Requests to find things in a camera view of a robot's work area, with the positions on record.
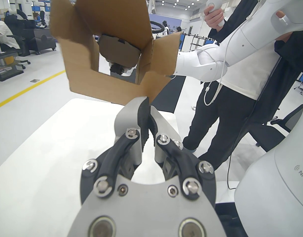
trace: floor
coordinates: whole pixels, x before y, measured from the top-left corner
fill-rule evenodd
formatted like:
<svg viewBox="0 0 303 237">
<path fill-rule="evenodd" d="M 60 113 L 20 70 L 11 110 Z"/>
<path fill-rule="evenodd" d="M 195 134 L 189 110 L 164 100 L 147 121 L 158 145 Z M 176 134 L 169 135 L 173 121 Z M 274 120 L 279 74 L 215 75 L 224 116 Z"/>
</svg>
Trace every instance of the floor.
<svg viewBox="0 0 303 237">
<path fill-rule="evenodd" d="M 30 55 L 27 59 L 32 64 L 27 66 L 23 74 L 0 82 L 0 102 L 32 86 L 34 83 L 31 83 L 31 80 L 43 80 L 65 69 L 59 47 L 57 51 L 45 50 L 41 55 Z M 191 107 L 196 105 L 201 90 L 202 85 L 198 80 L 186 78 L 175 110 L 181 138 L 189 132 L 194 115 Z M 93 99 L 71 92 L 67 76 L 63 73 L 0 107 L 0 165 L 38 127 L 73 98 Z M 303 96 L 297 90 L 291 89 L 276 115 L 283 118 L 300 104 L 303 104 Z M 195 152 L 196 156 L 207 151 L 217 126 L 218 121 L 202 140 Z M 261 147 L 256 147 L 255 143 L 247 134 L 234 150 L 229 173 L 230 181 L 240 181 L 247 168 L 265 153 Z M 216 171 L 217 181 L 226 181 L 228 165 L 229 161 L 226 161 Z"/>
</svg>

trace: white cable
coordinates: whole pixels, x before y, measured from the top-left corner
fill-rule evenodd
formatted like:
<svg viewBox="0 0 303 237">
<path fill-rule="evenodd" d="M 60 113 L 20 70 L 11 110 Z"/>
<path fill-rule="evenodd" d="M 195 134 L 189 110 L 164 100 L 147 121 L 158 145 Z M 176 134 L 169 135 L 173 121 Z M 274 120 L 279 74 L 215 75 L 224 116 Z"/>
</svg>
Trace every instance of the white cable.
<svg viewBox="0 0 303 237">
<path fill-rule="evenodd" d="M 238 27 L 235 29 L 235 31 L 233 32 L 231 38 L 229 39 L 229 41 L 228 41 L 228 43 L 227 43 L 227 46 L 226 46 L 226 50 L 225 50 L 225 56 L 224 56 L 224 61 L 223 61 L 223 67 L 222 67 L 221 78 L 219 79 L 219 83 L 218 83 L 216 92 L 215 92 L 215 94 L 214 94 L 212 100 L 211 100 L 210 103 L 208 103 L 208 104 L 207 104 L 206 101 L 205 101 L 205 97 L 206 97 L 206 95 L 207 95 L 207 93 L 208 93 L 208 91 L 209 91 L 209 89 L 210 89 L 210 85 L 211 85 L 212 81 L 211 81 L 211 82 L 209 83 L 209 85 L 205 88 L 205 94 L 204 94 L 204 97 L 203 97 L 203 101 L 204 101 L 204 104 L 205 104 L 206 106 L 210 106 L 210 105 L 214 102 L 214 100 L 216 99 L 216 97 L 217 97 L 219 91 L 220 91 L 221 88 L 222 88 L 222 78 L 223 78 L 223 73 L 224 73 L 224 66 L 225 66 L 225 61 L 226 61 L 226 54 L 227 54 L 227 49 L 228 49 L 228 46 L 229 46 L 229 44 L 230 44 L 231 39 L 233 38 L 233 36 L 234 36 L 234 34 L 237 32 L 237 30 L 239 30 L 247 21 L 249 21 L 249 20 L 255 15 L 255 13 L 258 11 L 258 8 L 259 8 L 259 6 L 260 6 L 260 4 L 261 4 L 261 1 L 262 1 L 262 0 L 260 0 L 260 1 L 257 3 L 257 5 L 256 5 L 256 7 L 255 7 L 255 8 L 257 8 L 257 9 L 256 9 L 256 10 L 253 10 L 253 13 L 251 13 L 251 14 L 246 18 L 246 20 L 245 20 L 240 26 L 238 26 Z M 215 62 L 215 64 L 216 64 L 216 70 L 218 70 L 218 63 L 216 62 L 216 60 L 214 60 L 214 62 Z"/>
</svg>

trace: yellow floor line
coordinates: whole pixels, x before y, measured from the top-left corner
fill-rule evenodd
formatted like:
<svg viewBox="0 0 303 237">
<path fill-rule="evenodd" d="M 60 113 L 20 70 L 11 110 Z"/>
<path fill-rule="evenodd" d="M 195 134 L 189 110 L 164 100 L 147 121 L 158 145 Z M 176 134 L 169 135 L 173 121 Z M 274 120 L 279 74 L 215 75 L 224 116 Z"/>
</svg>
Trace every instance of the yellow floor line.
<svg viewBox="0 0 303 237">
<path fill-rule="evenodd" d="M 65 72 L 66 72 L 65 70 L 63 70 L 63 71 L 61 71 L 61 72 L 58 72 L 58 73 L 56 73 L 56 74 L 54 74 L 54 75 L 52 75 L 52 76 L 50 76 L 50 77 L 48 77 L 48 78 L 46 78 L 46 79 L 44 79 L 44 80 L 41 80 L 40 82 L 35 83 L 33 86 L 30 86 L 30 87 L 28 87 L 28 88 L 22 90 L 21 92 L 16 93 L 16 94 L 13 95 L 12 97 L 9 97 L 8 99 L 2 101 L 2 102 L 0 103 L 0 107 L 2 107 L 2 106 L 4 106 L 5 104 L 9 103 L 9 102 L 12 101 L 13 99 L 16 99 L 17 97 L 23 95 L 23 94 L 26 93 L 27 91 L 30 91 L 31 89 L 36 88 L 37 86 L 39 86 L 39 85 L 45 83 L 46 81 L 49 81 L 49 80 L 51 80 L 52 78 L 57 77 L 58 75 L 63 74 L 63 73 L 65 73 Z"/>
</svg>

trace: hand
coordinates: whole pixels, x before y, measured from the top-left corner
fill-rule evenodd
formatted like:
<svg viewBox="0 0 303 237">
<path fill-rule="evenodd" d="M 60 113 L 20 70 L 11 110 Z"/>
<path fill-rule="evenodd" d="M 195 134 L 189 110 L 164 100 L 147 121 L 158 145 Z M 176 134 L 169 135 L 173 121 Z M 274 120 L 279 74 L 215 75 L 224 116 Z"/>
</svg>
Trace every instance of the hand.
<svg viewBox="0 0 303 237">
<path fill-rule="evenodd" d="M 282 17 L 285 16 L 285 13 L 283 11 L 277 11 L 276 15 L 278 16 L 278 18 L 281 19 Z M 287 42 L 288 39 L 290 38 L 291 34 L 292 34 L 292 32 L 286 33 L 286 34 L 281 35 L 280 37 L 276 38 L 276 40 L 282 40 L 284 42 Z"/>
<path fill-rule="evenodd" d="M 204 14 L 205 14 L 205 22 L 209 27 L 212 29 L 216 29 L 218 32 L 223 28 L 219 27 L 218 24 L 224 19 L 223 16 L 223 11 L 222 9 L 217 9 L 214 12 L 209 13 L 210 10 L 212 10 L 214 6 L 209 6 L 204 9 Z"/>
</svg>

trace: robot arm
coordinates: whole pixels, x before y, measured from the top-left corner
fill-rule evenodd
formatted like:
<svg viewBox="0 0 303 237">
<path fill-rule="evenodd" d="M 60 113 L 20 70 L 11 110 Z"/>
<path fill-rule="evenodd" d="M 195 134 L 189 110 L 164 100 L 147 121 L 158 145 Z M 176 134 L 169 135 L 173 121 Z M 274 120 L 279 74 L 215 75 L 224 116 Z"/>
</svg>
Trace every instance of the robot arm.
<svg viewBox="0 0 303 237">
<path fill-rule="evenodd" d="M 283 11 L 285 16 L 279 19 L 277 11 Z M 303 0 L 267 0 L 220 46 L 207 44 L 193 52 L 179 52 L 175 75 L 190 76 L 204 82 L 217 80 L 226 73 L 227 67 L 240 62 L 279 36 L 302 30 Z"/>
</svg>

